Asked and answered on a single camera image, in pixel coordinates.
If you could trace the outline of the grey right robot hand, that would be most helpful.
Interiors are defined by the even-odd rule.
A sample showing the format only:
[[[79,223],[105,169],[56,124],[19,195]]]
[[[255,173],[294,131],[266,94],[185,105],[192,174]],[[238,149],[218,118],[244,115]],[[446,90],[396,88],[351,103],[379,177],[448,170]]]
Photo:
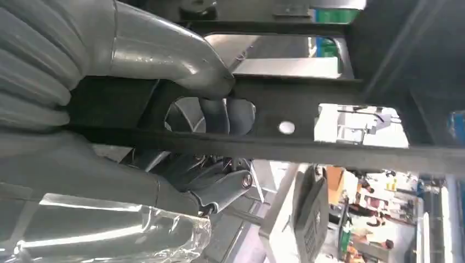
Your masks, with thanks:
[[[167,79],[208,99],[232,74],[201,36],[119,1],[1,1],[1,196],[53,193],[197,216],[164,178],[121,165],[124,146],[64,131],[86,76]]]

